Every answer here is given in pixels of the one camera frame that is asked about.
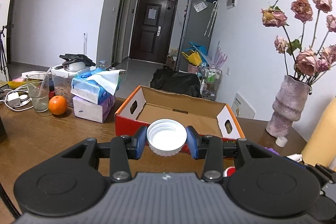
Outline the white bottle cap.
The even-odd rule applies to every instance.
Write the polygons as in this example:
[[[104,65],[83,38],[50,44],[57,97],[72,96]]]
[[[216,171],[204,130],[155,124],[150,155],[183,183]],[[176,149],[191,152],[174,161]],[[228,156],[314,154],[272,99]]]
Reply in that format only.
[[[174,156],[187,141],[186,128],[172,119],[159,119],[149,125],[146,139],[150,149],[159,156]]]

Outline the red white lint brush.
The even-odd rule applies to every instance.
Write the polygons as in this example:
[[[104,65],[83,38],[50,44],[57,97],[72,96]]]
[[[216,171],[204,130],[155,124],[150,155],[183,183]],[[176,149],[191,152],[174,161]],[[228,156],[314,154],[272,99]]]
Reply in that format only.
[[[236,172],[236,168],[234,166],[229,166],[223,172],[223,177],[230,177]]]

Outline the red cardboard box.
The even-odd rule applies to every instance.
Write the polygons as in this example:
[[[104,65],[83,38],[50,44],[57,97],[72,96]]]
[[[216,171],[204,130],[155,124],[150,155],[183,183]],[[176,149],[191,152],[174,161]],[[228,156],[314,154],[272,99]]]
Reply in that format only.
[[[199,135],[236,140],[245,135],[226,103],[138,86],[114,115],[116,135],[133,136],[140,127],[169,119],[192,126]]]

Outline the yellow thermos jug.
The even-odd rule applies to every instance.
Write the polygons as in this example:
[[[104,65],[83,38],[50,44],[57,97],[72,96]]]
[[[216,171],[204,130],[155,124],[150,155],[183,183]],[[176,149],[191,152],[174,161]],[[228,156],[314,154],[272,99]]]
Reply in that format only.
[[[310,165],[329,166],[335,158],[335,98],[322,113],[301,155],[303,162]]]

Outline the black bag on chair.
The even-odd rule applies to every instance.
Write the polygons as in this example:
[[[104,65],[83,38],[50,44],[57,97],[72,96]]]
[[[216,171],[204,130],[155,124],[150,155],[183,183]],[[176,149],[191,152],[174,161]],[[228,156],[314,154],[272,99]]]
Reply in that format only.
[[[201,83],[195,73],[173,71],[166,65],[154,72],[150,87],[195,98],[202,97]]]

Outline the white purple tissue pack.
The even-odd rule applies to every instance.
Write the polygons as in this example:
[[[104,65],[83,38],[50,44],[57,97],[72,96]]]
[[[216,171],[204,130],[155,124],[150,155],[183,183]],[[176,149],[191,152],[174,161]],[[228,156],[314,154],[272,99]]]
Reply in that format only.
[[[107,98],[99,104],[94,104],[75,96],[73,98],[74,115],[77,118],[104,123],[115,102],[115,96],[107,96]]]

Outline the blue tissue pack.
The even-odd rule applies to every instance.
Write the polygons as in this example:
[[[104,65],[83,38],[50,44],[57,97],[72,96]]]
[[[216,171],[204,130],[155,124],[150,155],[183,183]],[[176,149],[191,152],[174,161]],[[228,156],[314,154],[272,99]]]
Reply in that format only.
[[[82,73],[72,79],[71,94],[96,105],[114,96],[124,69],[103,70],[101,68]]]

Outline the purple ridged cap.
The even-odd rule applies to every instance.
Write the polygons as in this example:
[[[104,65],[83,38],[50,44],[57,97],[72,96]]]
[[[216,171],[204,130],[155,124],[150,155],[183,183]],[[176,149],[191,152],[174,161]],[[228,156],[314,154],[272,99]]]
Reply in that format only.
[[[280,154],[279,154],[277,151],[275,151],[273,148],[268,148],[268,147],[264,147],[264,148],[265,148],[266,150],[268,150],[268,151],[270,151],[270,152],[272,152],[272,153],[274,153],[274,154],[280,156]]]

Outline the white tape roll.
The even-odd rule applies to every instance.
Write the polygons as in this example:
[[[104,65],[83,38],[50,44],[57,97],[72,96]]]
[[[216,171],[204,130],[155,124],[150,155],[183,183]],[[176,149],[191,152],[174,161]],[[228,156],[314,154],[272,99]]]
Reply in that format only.
[[[285,136],[278,136],[276,139],[276,145],[283,148],[288,143],[288,139]]]

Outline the blue yellow bags pile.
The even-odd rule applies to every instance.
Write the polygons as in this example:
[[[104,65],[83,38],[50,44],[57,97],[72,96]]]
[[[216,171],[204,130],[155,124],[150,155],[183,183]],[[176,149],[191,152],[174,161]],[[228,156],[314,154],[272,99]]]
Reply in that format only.
[[[181,52],[185,60],[195,67],[199,67],[202,63],[208,64],[207,61],[207,49],[205,46],[195,42],[189,42],[190,48],[187,48]]]

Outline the orange fruit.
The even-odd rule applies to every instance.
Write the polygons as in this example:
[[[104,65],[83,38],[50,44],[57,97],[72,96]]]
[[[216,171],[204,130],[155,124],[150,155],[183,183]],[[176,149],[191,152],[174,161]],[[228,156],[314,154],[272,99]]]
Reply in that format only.
[[[49,111],[55,116],[63,115],[67,107],[67,100],[63,96],[54,96],[49,100]]]

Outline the clear food container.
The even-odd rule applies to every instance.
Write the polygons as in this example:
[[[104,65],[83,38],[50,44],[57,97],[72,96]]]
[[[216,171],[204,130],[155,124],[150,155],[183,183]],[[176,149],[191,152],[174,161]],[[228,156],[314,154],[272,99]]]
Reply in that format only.
[[[73,97],[71,93],[72,79],[82,73],[90,71],[90,67],[83,67],[78,71],[71,71],[68,68],[63,68],[61,65],[52,67],[51,75],[54,82],[55,94],[63,96],[67,100],[67,105],[73,107]]]

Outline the dark entrance door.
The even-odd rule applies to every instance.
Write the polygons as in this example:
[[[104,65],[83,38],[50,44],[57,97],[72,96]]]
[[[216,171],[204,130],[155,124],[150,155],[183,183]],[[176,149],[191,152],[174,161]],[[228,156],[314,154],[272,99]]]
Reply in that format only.
[[[138,0],[129,58],[164,64],[178,0]]]

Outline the black headset on container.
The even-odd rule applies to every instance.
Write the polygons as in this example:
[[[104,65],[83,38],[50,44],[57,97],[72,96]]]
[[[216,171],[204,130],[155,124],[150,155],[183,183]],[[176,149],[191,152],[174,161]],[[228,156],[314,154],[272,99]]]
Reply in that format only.
[[[62,66],[64,67],[79,62],[83,62],[86,67],[93,67],[96,65],[90,58],[88,58],[84,54],[66,53],[64,55],[59,55],[59,57],[64,60],[64,62],[62,63]]]

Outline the pink textured vase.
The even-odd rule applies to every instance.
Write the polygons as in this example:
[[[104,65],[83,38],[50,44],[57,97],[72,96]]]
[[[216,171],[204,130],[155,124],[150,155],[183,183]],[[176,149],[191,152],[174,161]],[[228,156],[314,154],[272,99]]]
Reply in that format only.
[[[293,122],[299,121],[311,87],[292,76],[284,76],[275,101],[273,114],[266,131],[273,137],[288,135]]]

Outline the clear drinking glass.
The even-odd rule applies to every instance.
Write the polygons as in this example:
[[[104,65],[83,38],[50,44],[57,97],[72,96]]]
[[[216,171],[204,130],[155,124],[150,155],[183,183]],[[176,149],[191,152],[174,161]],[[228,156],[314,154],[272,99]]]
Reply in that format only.
[[[33,109],[42,113],[49,109],[50,77],[38,73],[26,79],[27,90],[32,99]]]

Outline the grey refrigerator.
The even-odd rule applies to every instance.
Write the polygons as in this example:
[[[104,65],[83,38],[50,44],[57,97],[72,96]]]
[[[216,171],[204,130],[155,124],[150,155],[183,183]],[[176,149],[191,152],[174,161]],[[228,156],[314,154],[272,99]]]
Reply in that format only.
[[[182,52],[188,49],[194,50],[193,45],[200,45],[205,49],[207,55],[210,47],[211,29],[210,19],[213,13],[214,4],[205,0],[188,0],[186,13],[183,22],[181,39],[178,47],[178,55],[175,63],[176,71],[187,72],[187,61]]]

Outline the dried pink roses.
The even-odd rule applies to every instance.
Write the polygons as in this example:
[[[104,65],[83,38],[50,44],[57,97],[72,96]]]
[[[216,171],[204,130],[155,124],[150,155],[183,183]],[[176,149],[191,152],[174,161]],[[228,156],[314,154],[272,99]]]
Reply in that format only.
[[[335,15],[332,0],[295,0],[290,5],[294,18],[302,24],[301,34],[291,38],[288,32],[288,17],[275,2],[261,9],[261,21],[264,27],[276,27],[284,30],[285,36],[276,36],[276,52],[293,60],[294,80],[312,86],[326,72],[335,67],[335,44],[327,45],[329,34],[335,33]]]

